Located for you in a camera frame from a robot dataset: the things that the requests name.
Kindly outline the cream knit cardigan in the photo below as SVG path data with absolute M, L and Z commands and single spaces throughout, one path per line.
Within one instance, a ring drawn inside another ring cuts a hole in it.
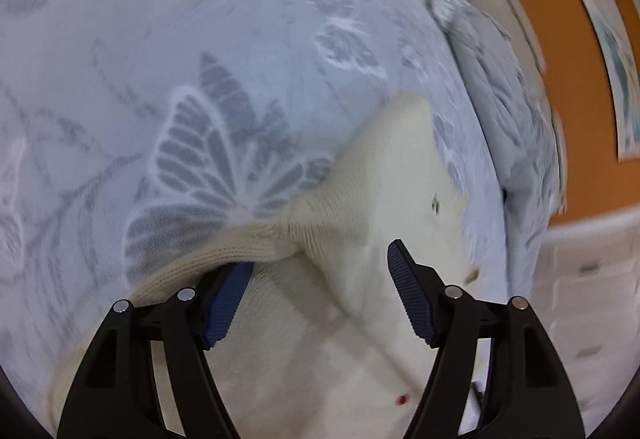
M 386 251 L 463 284 L 475 271 L 463 196 L 434 141 L 428 101 L 399 92 L 318 187 L 224 231 L 139 283 L 151 305 L 223 263 L 255 269 L 228 336 L 206 360 L 244 438 L 398 438 L 435 360 L 414 333 Z

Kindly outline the white panelled wardrobe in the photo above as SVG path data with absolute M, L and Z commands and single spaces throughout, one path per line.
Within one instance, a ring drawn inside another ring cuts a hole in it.
M 638 208 L 549 229 L 530 301 L 592 433 L 639 367 Z

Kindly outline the grey crumpled duvet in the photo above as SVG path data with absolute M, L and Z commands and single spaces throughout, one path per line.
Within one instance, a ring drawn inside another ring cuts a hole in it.
M 457 60 L 506 199 L 512 272 L 536 266 L 542 235 L 558 203 L 555 134 L 528 84 L 511 36 L 467 0 L 426 0 Z

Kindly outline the light blue butterfly bedspread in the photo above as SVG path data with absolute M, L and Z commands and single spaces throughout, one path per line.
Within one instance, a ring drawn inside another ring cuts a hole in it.
M 37 411 L 105 307 L 319 185 L 401 89 L 430 100 L 466 250 L 506 295 L 502 195 L 445 0 L 1 0 L 1 364 Z

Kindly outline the beige padded headboard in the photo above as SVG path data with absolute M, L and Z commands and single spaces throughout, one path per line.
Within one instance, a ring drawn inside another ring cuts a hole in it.
M 523 70 L 542 76 L 547 71 L 540 41 L 520 0 L 466 0 L 496 20 L 512 37 Z

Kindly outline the framed wall painting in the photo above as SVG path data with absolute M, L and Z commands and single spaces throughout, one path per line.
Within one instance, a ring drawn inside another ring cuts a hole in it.
M 581 0 L 596 33 L 613 99 L 617 159 L 639 157 L 639 74 L 615 0 Z

